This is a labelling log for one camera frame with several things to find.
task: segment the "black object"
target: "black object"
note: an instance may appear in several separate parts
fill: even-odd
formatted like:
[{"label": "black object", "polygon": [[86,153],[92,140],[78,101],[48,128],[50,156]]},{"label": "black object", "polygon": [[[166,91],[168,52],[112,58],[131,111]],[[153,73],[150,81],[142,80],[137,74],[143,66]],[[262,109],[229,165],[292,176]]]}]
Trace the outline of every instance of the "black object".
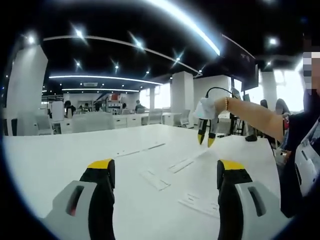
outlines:
[{"label": "black object", "polygon": [[245,140],[247,142],[256,142],[258,140],[258,138],[255,134],[252,134],[252,135],[246,136]]},{"label": "black object", "polygon": [[252,179],[245,169],[225,170],[217,163],[217,189],[220,213],[219,240],[240,240],[243,234],[244,214],[236,184],[250,183]]},{"label": "black object", "polygon": [[115,196],[115,161],[107,169],[87,168],[80,181],[97,183],[89,207],[89,232],[91,240],[115,240],[113,212]]}]

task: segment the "white pillar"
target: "white pillar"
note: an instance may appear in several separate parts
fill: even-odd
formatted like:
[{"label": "white pillar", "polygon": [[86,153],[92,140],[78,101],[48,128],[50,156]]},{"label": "white pillar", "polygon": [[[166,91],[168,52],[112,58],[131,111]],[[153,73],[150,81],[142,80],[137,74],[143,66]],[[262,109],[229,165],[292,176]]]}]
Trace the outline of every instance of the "white pillar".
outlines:
[{"label": "white pillar", "polygon": [[150,87],[150,109],[155,109],[155,87]]},{"label": "white pillar", "polygon": [[7,90],[7,115],[17,118],[20,112],[36,112],[41,107],[47,63],[48,59],[40,45],[17,53]]},{"label": "white pillar", "polygon": [[182,71],[173,74],[171,84],[171,111],[182,113],[183,110],[190,110],[189,126],[194,127],[193,112],[194,104],[194,77],[192,74]]}]

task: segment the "curved light strip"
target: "curved light strip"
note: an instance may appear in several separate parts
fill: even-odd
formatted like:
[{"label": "curved light strip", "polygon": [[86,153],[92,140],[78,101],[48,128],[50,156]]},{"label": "curved light strip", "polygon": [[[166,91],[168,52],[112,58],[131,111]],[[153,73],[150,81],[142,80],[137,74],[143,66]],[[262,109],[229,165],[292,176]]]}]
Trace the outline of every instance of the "curved light strip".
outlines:
[{"label": "curved light strip", "polygon": [[[78,39],[78,38],[79,37],[75,36],[75,35],[52,36],[52,37],[44,38],[43,41],[51,41],[51,40],[58,40],[58,39]],[[146,52],[149,52],[149,53],[152,53],[152,54],[156,54],[156,55],[161,56],[161,57],[163,57],[165,59],[169,59],[169,60],[171,60],[173,62],[177,61],[176,59],[173,59],[172,57],[164,55],[164,54],[162,54],[160,52],[153,51],[151,49],[148,49],[148,48],[145,48],[145,47],[142,47],[142,46],[138,46],[136,44],[133,44],[133,43],[130,43],[130,42],[126,42],[126,41],[120,41],[120,40],[107,38],[107,37],[100,37],[100,36],[84,36],[84,38],[85,39],[102,40],[102,41],[107,41],[107,42],[112,42],[112,43],[117,43],[117,44],[123,44],[123,45],[127,45],[127,46],[134,47],[134,48],[137,48],[137,49],[143,49]],[[199,71],[197,71],[194,68],[184,64],[183,62],[178,61],[177,64],[180,64],[180,65],[186,67],[187,69],[190,69],[190,70],[194,71],[195,73],[197,73],[198,75],[200,74],[200,76],[202,76],[202,74]]]},{"label": "curved light strip", "polygon": [[146,84],[156,84],[163,85],[162,83],[155,81],[145,81],[140,79],[132,79],[126,77],[117,77],[117,76],[90,76],[90,75],[61,75],[61,76],[49,76],[50,79],[66,79],[66,78],[87,78],[87,79],[118,79],[118,80],[126,80],[126,81],[134,81]]},{"label": "curved light strip", "polygon": [[139,90],[129,90],[129,89],[112,89],[112,88],[64,88],[62,91],[118,91],[118,92],[133,92],[138,93]]},{"label": "curved light strip", "polygon": [[194,23],[194,21],[188,17],[183,11],[181,11],[177,6],[172,4],[167,0],[145,0],[158,8],[166,11],[168,14],[177,18],[181,23],[190,27],[193,31],[195,31],[203,40],[205,40],[209,46],[215,51],[215,53],[220,56],[220,50],[218,47],[210,40],[210,38],[203,32],[201,29]]}]

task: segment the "seated person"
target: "seated person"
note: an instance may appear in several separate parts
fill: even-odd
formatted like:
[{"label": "seated person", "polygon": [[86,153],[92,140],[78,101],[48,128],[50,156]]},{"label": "seated person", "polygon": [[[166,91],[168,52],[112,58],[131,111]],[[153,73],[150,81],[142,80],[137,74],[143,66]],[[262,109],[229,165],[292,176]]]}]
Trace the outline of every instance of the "seated person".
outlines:
[{"label": "seated person", "polygon": [[71,114],[72,114],[72,116],[74,115],[74,112],[76,111],[76,107],[73,106],[73,105],[71,105],[71,101],[69,101],[69,100],[65,101],[64,107],[65,107],[65,112],[66,112],[65,115],[66,115],[66,116],[67,116],[67,114],[68,114],[68,110],[69,110],[69,109],[71,109]]},{"label": "seated person", "polygon": [[140,100],[137,100],[135,101],[136,102],[136,106],[135,106],[135,109],[134,111],[137,113],[138,112],[138,109],[146,109],[145,106],[142,106],[141,103],[140,103]]},{"label": "seated person", "polygon": [[84,104],[84,107],[82,109],[84,112],[91,112],[91,109],[89,108],[89,104],[87,102]]}]

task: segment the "desk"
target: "desk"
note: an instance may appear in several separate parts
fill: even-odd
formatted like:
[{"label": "desk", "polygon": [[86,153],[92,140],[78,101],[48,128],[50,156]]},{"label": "desk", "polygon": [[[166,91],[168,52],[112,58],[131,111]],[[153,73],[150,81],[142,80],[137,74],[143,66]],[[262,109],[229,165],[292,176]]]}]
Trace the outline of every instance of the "desk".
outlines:
[{"label": "desk", "polygon": [[[117,240],[212,240],[220,220],[180,203],[185,193],[217,202],[217,160],[241,162],[251,178],[276,196],[280,185],[267,139],[217,138],[211,148],[199,145],[198,132],[162,124],[50,136],[5,136],[8,167],[16,186],[36,216],[45,217],[54,197],[79,180],[93,161],[115,159],[113,228]],[[149,150],[121,156],[128,153]],[[169,166],[203,153],[173,174]],[[153,169],[171,185],[158,191],[141,177]]]}]

